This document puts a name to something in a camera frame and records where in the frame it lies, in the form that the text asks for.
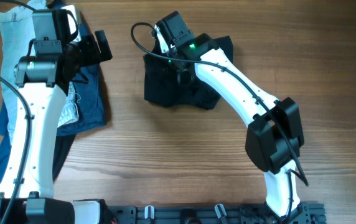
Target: black cable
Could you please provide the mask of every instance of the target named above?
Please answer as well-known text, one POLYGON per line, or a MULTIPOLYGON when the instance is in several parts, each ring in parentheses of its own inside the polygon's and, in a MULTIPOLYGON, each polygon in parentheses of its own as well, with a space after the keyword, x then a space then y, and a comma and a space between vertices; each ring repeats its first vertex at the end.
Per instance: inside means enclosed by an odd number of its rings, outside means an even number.
POLYGON ((292 173, 292 171, 293 171, 292 169, 289 169, 286 172, 288 177, 289 177, 289 192, 290 192, 290 196, 289 196, 289 211, 288 211, 288 215, 286 215, 285 223, 289 223, 290 222, 291 208, 292 208, 292 205, 293 205, 293 183, 291 182, 291 173, 292 173))
POLYGON ((8 81, 3 79, 2 77, 0 77, 0 81, 3 84, 5 84, 6 86, 8 86, 8 88, 10 88, 13 93, 15 93, 15 95, 18 97, 18 99, 20 99, 20 101, 23 104, 24 111, 26 113, 26 121, 27 121, 27 124, 26 124, 26 136, 25 136, 25 139, 24 139, 24 147, 23 147, 23 152, 22 152, 21 163, 19 165, 19 170, 17 171, 15 187, 14 187, 14 190, 12 192, 11 199, 9 200, 8 206, 7 206, 6 210, 5 210, 3 218, 1 220, 1 223, 3 224, 3 223, 7 222, 7 218, 9 216, 9 213, 11 212, 13 203, 14 203, 15 198, 16 198, 16 195, 17 195, 17 193, 19 191, 19 187, 21 186, 24 166, 25 166, 25 163, 26 163, 26 157, 27 157, 27 152, 28 152, 28 148, 29 148, 30 134, 31 134, 31 114, 30 114, 29 105, 27 104, 26 100, 21 95, 21 93, 19 93, 19 91, 17 89, 15 89, 8 81))
POLYGON ((18 5, 20 5, 20 6, 24 6, 24 7, 28 8, 28 9, 30 9, 31 11, 36 11, 36 9, 34 9, 34 8, 31 7, 31 6, 28 6, 28 5, 24 4, 23 2, 14 1, 14 0, 0 0, 0 2, 18 4, 18 5))
MULTIPOLYGON (((34 9, 31 6, 28 6, 22 2, 19 1, 14 1, 14 0, 0 0, 0 2, 7 2, 7 3, 13 3, 13 4, 17 4, 20 6, 24 6, 28 9, 30 9, 31 11, 36 11, 36 9, 34 9)), ((29 47, 29 51, 28 51, 28 56, 30 55, 30 51, 31 51, 31 46, 29 47)), ((29 150, 29 141, 30 141, 30 134, 31 134, 31 113, 30 113, 30 109, 29 109, 29 105, 27 104, 26 100, 24 99, 24 97, 21 95, 21 93, 19 93, 19 91, 17 89, 15 89, 8 81, 6 81, 5 79, 3 79, 2 77, 0 77, 0 82, 2 82, 3 84, 5 84, 8 88, 10 88, 12 90, 12 92, 18 97, 18 99, 21 101, 24 111, 26 113, 26 136, 24 139, 24 146, 23 146, 23 152, 22 152, 22 157, 21 157, 21 163, 19 164, 19 169, 17 171, 17 176, 15 179, 15 186, 14 186, 14 190, 12 192, 11 198, 9 199, 8 202, 8 206, 6 207, 6 210, 4 212, 4 215, 2 217, 1 220, 1 224, 5 224, 8 221, 8 217, 9 214, 12 210, 14 201, 16 199, 17 193, 19 191, 19 187, 21 186, 22 183, 22 178, 23 178, 23 172, 24 172, 24 167, 26 164, 26 159, 27 159, 27 152, 29 150)))
POLYGON ((297 173, 296 171, 294 171, 294 170, 292 170, 292 169, 289 169, 289 171, 290 171, 291 173, 293 173, 295 176, 297 176, 298 179, 300 179, 300 180, 302 181, 302 177, 299 175, 299 173, 297 173))
POLYGON ((72 39, 70 40, 70 41, 73 41, 73 40, 76 39, 77 36, 78 36, 78 23, 77 23, 76 18, 74 18, 73 13, 72 13, 71 11, 69 11, 69 10, 66 10, 66 11, 67 11, 67 14, 72 17, 72 19, 73 19, 73 21, 74 21, 74 24, 75 24, 75 26, 76 26, 76 31, 72 34, 72 39))
POLYGON ((164 59, 164 60, 175 60, 175 61, 178 61, 178 62, 186 62, 186 63, 201 63, 201 64, 204 64, 204 65, 211 65, 211 66, 214 66, 214 67, 217 67, 219 69, 221 69, 221 71, 223 72, 227 72, 229 73, 230 75, 232 75, 233 77, 235 77, 249 92, 250 94, 253 96, 253 98, 256 99, 256 102, 258 102, 263 108, 264 110, 266 111, 266 113, 268 114, 268 116, 272 119, 272 121, 275 123, 275 126, 277 127, 278 131, 281 133, 282 135, 282 138, 284 139, 284 141, 286 142, 286 144, 288 145, 288 148, 290 150, 290 153, 291 153, 291 157, 293 158, 293 160, 295 161, 296 163, 296 166, 298 168, 298 171, 301 175, 301 180, 304 182, 304 184, 308 187, 308 181, 306 179, 306 176, 305 176, 305 173, 300 165, 300 161, 298 160, 298 157, 296 155, 296 153, 294 152, 294 149, 291 145, 291 143, 289 142, 289 139, 288 137, 286 136, 286 133, 284 132, 283 128, 281 127, 281 125, 279 124, 278 120, 273 116, 272 112, 269 110, 269 108, 264 104, 263 100, 247 85, 246 82, 244 82, 237 74, 235 74, 234 72, 232 72, 231 70, 229 70, 227 67, 224 67, 224 66, 221 66, 219 64, 216 64, 216 63, 212 63, 212 62, 206 62, 206 61, 196 61, 196 60, 186 60, 186 59, 178 59, 178 58, 172 58, 172 57, 165 57, 165 56, 162 56, 162 55, 158 55, 158 54, 155 54, 151 51, 149 51, 148 49, 145 49, 134 37, 134 29, 136 26, 148 26, 150 27, 153 32, 155 33, 155 36, 157 38, 157 32, 156 30, 153 28, 152 25, 148 24, 147 22, 137 22, 135 23, 132 28, 131 28, 131 38, 132 40, 134 41, 134 43, 144 52, 146 52, 147 54, 149 55, 152 55, 153 57, 157 57, 157 58, 160 58, 160 59, 164 59))
POLYGON ((26 57, 30 57, 30 54, 31 54, 31 48, 33 47, 33 43, 34 43, 34 41, 35 41, 35 38, 30 40, 30 42, 29 42, 29 50, 27 51, 27 55, 26 55, 26 57))

